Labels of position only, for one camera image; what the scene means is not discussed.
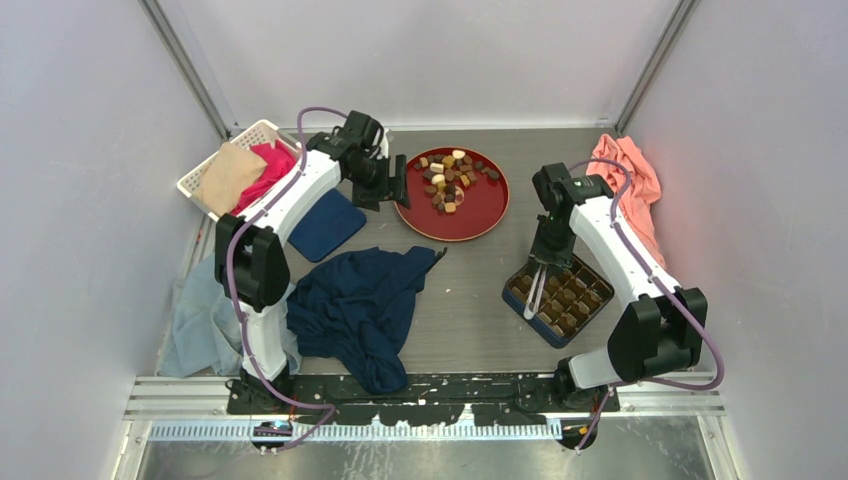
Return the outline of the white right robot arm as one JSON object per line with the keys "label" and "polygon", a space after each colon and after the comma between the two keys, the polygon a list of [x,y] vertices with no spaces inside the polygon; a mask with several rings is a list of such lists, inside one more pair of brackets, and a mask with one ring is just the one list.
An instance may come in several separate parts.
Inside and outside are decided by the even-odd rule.
{"label": "white right robot arm", "polygon": [[525,319],[537,314],[547,279],[571,266],[576,240],[592,251],[620,310],[604,346],[559,363],[558,403],[577,411],[597,388],[663,384],[665,374],[697,365],[710,343],[706,297],[682,288],[648,253],[619,207],[625,191],[612,190],[599,175],[573,176],[562,163],[543,166],[532,183],[544,212],[529,253],[535,272]]}

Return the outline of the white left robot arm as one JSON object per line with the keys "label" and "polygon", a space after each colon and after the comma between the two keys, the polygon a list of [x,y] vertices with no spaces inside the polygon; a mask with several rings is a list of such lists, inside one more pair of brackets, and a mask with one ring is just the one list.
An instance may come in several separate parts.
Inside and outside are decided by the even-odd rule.
{"label": "white left robot arm", "polygon": [[339,183],[352,184],[352,204],[379,210],[384,202],[409,206],[406,158],[389,153],[386,130],[358,111],[329,132],[300,138],[293,169],[254,206],[219,217],[215,279],[233,304],[241,330],[243,369],[257,378],[255,403],[269,413],[285,409],[291,385],[279,376],[288,365],[279,321],[271,311],[289,287],[283,245],[304,216]]}

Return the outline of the clear plastic metal tongs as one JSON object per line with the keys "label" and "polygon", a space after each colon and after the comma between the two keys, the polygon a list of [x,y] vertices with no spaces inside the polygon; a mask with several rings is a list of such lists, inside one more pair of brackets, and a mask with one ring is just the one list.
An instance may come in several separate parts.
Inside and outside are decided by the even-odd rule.
{"label": "clear plastic metal tongs", "polygon": [[527,300],[522,311],[522,317],[526,321],[532,320],[537,315],[544,297],[546,281],[547,266],[545,264],[539,264],[533,276]]}

